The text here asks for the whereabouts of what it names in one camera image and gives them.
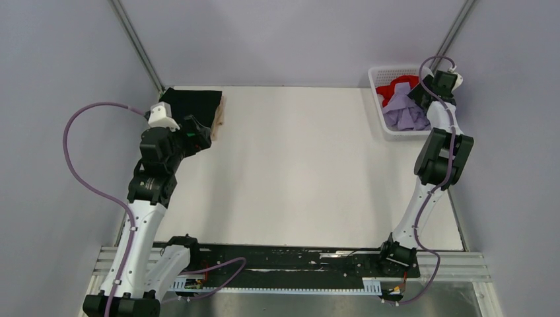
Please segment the red t shirt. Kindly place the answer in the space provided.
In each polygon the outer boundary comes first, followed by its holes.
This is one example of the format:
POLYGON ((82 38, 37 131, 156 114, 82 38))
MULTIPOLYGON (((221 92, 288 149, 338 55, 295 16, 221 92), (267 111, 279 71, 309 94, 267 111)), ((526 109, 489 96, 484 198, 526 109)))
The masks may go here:
POLYGON ((382 107, 386 107, 396 91, 396 85, 407 83, 409 88, 414 88, 419 84, 419 77, 416 75, 402 75, 393 79, 389 85, 376 87, 375 91, 383 98, 382 107))

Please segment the purple t shirt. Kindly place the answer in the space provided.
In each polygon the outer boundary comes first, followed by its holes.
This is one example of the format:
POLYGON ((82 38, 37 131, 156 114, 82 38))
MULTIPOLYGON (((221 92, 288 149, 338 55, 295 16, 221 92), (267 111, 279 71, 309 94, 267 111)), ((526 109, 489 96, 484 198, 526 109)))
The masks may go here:
POLYGON ((386 125, 395 131, 427 131, 431 128, 424 111, 416 105, 408 93, 409 83, 397 83, 394 93, 382 109, 386 125))

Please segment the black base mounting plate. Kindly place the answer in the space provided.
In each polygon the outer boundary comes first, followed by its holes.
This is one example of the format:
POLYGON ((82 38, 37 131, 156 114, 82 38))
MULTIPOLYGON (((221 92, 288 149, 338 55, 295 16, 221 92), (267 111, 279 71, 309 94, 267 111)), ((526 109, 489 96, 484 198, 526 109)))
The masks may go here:
POLYGON ((364 278, 400 281, 420 276, 418 262, 402 277, 381 274, 376 264, 379 248, 320 248, 303 246, 257 246, 200 244, 186 271, 205 273, 205 286, 232 287, 357 287, 364 278), (341 258, 324 258, 337 252, 341 258))

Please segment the folded black t shirt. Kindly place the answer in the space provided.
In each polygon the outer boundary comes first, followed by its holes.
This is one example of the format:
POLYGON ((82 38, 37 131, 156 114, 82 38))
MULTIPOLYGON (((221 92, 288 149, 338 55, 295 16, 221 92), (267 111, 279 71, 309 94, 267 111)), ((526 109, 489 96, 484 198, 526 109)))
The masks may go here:
POLYGON ((158 101, 170 105, 172 118, 177 123, 183 124, 188 116, 193 115, 201 125, 212 128, 222 97, 223 93, 219 90, 168 88, 158 101))

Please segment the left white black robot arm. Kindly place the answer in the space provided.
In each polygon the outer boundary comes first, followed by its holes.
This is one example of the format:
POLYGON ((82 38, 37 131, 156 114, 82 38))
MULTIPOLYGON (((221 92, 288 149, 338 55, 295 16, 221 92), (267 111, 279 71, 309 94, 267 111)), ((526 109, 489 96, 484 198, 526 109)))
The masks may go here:
POLYGON ((181 161, 210 146, 210 127, 193 115, 180 118, 178 129, 158 124, 142 133, 141 158, 128 185, 124 242, 98 294, 85 297, 82 309, 87 316, 158 316, 162 298, 179 272, 201 267, 197 239, 187 235, 172 237, 155 266, 149 268, 148 263, 181 161))

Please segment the white plastic basket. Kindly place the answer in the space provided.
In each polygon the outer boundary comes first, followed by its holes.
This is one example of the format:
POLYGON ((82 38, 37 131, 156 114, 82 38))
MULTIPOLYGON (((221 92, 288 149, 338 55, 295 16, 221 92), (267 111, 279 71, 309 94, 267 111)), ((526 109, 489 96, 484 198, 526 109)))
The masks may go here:
POLYGON ((377 88, 390 86, 391 82, 398 77, 404 75, 418 76, 419 65, 374 66, 367 71, 367 74, 383 138, 386 141, 424 141, 429 135, 429 131, 401 131, 387 124, 383 114, 383 102, 389 101, 391 96, 385 97, 383 94, 377 93, 377 88))

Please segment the aluminium frame rail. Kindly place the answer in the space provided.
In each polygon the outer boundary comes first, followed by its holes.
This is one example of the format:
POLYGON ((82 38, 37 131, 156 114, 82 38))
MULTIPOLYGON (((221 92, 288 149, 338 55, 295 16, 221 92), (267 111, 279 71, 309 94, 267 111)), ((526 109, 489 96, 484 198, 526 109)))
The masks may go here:
MULTIPOLYGON (((160 258, 160 249, 151 250, 148 269, 151 269, 160 258)), ((92 276, 107 276, 117 252, 116 247, 102 246, 92 276)), ((321 255, 324 258, 341 258, 350 251, 337 252, 333 256, 321 255)), ((451 252, 438 251, 440 255, 440 266, 435 281, 467 281, 476 283, 490 283, 493 278, 485 258, 481 252, 451 252)), ((430 273, 435 268, 436 258, 427 252, 418 255, 420 272, 430 273)))

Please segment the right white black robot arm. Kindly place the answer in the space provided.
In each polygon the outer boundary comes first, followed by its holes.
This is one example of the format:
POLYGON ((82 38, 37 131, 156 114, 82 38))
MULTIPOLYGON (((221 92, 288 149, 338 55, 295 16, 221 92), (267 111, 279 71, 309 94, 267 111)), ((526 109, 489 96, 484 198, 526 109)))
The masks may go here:
POLYGON ((417 263, 419 239, 443 193, 456 184, 474 145, 459 128, 453 92, 462 82, 455 70, 427 75, 399 97, 424 114, 431 131, 417 160, 416 183, 404 216, 377 257, 377 268, 388 277, 402 277, 417 263))

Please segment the folded beige t shirt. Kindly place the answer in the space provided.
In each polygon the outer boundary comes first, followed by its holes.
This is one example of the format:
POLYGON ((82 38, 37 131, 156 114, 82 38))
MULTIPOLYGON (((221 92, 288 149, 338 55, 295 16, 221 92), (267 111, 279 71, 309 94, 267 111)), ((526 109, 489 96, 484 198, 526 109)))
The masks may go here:
POLYGON ((215 111, 213 125, 211 127, 211 140, 216 141, 218 138, 219 128, 225 123, 225 100, 226 97, 222 96, 219 105, 215 111))

